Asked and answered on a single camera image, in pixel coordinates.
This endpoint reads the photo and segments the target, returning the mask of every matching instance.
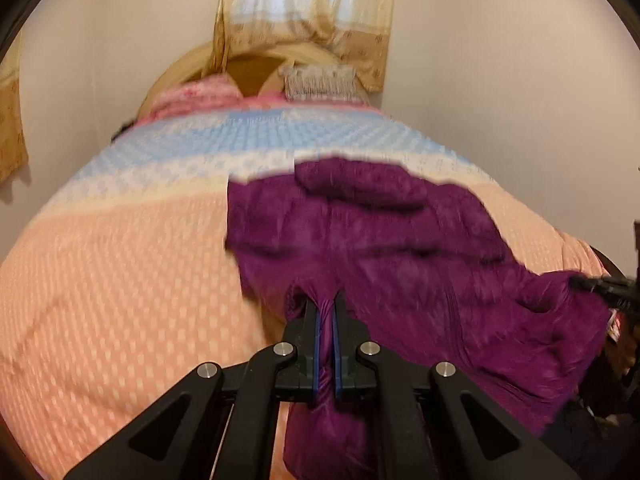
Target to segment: beige wall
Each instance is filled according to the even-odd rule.
[[[61,9],[70,2],[41,4],[30,19],[32,54],[23,70],[31,70],[32,82],[40,71],[55,72],[51,84],[74,89],[55,96],[34,84],[23,89],[25,104],[31,102],[26,114],[33,116],[26,117],[27,142],[43,148],[59,139],[77,142],[55,147],[68,150],[55,171],[46,150],[32,150],[33,164],[57,178],[36,182],[33,170],[31,187],[15,182],[14,204],[0,203],[0,222],[9,214],[24,223],[108,143],[164,69],[210,38],[216,1],[76,0],[82,9],[73,12],[84,16],[86,38],[51,66],[40,35],[69,28],[73,22]],[[79,52],[82,45],[90,62]],[[76,50],[82,62],[71,55]],[[88,75],[65,79],[63,69],[73,66]],[[87,108],[76,115],[54,110],[73,109],[72,95]],[[484,167],[553,224],[633,272],[640,53],[605,0],[396,0],[381,99],[385,111]],[[0,230],[0,257],[13,239]]]

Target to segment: polka dot bedspread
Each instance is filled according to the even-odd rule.
[[[226,183],[339,153],[467,186],[534,272],[603,269],[485,172],[371,110],[212,112],[136,128],[94,158],[0,267],[0,410],[47,480],[199,363],[247,360],[283,324],[242,297],[223,247]],[[282,462],[282,406],[271,478]]]

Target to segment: purple fabric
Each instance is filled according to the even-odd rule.
[[[296,316],[321,313],[313,406],[292,405],[285,462],[299,479],[376,477],[372,422],[334,400],[331,306],[340,289],[372,338],[424,365],[453,362],[540,435],[604,342],[605,304],[515,259],[482,203],[403,168],[329,158],[228,186],[227,247],[242,289]]]

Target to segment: blue stripe on bedspread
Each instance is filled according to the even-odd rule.
[[[420,131],[370,111],[284,108],[214,112],[136,128],[74,180],[195,155],[333,147],[443,153],[468,163]]]

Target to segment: beige curtain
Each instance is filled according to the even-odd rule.
[[[207,72],[229,57],[313,41],[356,68],[368,91],[385,79],[394,0],[220,0]]]
[[[0,184],[28,161],[20,119],[20,40],[0,63]]]

